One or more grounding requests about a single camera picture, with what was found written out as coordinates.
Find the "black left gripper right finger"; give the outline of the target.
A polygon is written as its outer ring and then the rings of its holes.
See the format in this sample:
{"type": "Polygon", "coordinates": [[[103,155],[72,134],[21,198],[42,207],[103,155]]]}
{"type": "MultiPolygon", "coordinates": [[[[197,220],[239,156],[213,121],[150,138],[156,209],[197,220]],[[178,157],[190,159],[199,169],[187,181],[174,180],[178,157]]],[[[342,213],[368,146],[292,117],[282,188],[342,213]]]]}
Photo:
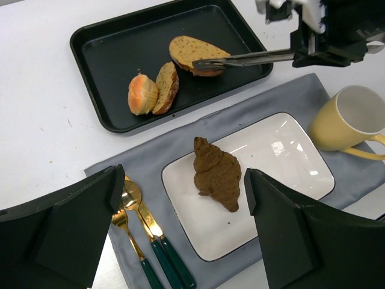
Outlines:
{"type": "Polygon", "coordinates": [[[384,222],[330,207],[247,169],[270,288],[383,288],[384,222]]]}

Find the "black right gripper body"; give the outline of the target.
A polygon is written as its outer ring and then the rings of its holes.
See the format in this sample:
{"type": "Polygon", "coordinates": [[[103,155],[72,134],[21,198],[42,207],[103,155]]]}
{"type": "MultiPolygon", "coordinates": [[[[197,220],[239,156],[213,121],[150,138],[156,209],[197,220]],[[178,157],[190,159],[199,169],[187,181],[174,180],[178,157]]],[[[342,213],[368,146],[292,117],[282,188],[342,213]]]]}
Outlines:
{"type": "Polygon", "coordinates": [[[367,43],[384,33],[384,1],[322,1],[326,6],[326,31],[314,33],[300,21],[291,33],[295,55],[363,61],[367,43]]]}

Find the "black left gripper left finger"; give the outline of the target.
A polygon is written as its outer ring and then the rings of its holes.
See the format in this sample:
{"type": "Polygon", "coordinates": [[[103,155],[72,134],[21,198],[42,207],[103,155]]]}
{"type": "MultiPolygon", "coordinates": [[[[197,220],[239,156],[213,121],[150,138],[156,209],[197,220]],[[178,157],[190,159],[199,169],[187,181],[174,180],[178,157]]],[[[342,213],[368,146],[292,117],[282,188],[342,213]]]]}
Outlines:
{"type": "Polygon", "coordinates": [[[90,288],[124,178],[109,166],[1,210],[1,288],[90,288]]]}

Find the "brown chocolate croissant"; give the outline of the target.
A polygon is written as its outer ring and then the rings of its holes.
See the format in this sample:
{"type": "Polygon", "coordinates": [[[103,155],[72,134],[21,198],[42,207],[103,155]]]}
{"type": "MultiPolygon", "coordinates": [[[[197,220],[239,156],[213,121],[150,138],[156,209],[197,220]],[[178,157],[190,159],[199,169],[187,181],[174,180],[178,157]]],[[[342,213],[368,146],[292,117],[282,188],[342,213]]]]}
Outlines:
{"type": "Polygon", "coordinates": [[[231,213],[238,211],[242,176],[238,159],[203,137],[195,137],[193,146],[194,185],[199,195],[220,203],[231,213]]]}

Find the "silver metal tongs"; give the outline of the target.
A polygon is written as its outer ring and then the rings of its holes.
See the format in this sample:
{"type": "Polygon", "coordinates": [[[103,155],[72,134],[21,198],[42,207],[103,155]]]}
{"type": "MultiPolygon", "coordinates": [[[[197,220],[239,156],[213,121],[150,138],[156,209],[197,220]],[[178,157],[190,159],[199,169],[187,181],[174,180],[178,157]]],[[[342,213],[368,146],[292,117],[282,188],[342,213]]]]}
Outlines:
{"type": "Polygon", "coordinates": [[[202,71],[219,71],[234,67],[256,66],[282,61],[293,61],[292,65],[294,67],[312,65],[347,67],[352,62],[359,62],[359,60],[343,60],[341,58],[332,59],[328,55],[326,58],[319,57],[318,55],[295,55],[295,52],[292,52],[290,49],[281,49],[276,51],[252,52],[224,58],[196,60],[192,62],[192,66],[193,68],[202,71]]]}

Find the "tan seeded bread slice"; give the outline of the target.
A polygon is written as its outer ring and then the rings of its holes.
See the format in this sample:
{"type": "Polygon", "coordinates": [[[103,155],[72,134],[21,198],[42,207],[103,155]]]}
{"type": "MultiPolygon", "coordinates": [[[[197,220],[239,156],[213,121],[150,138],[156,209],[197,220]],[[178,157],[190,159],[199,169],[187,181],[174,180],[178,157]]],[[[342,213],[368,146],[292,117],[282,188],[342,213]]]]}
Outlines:
{"type": "Polygon", "coordinates": [[[217,76],[222,71],[198,70],[193,66],[193,61],[224,58],[230,54],[217,46],[190,36],[177,36],[169,44],[169,53],[173,61],[183,70],[191,72],[194,76],[217,76]]]}

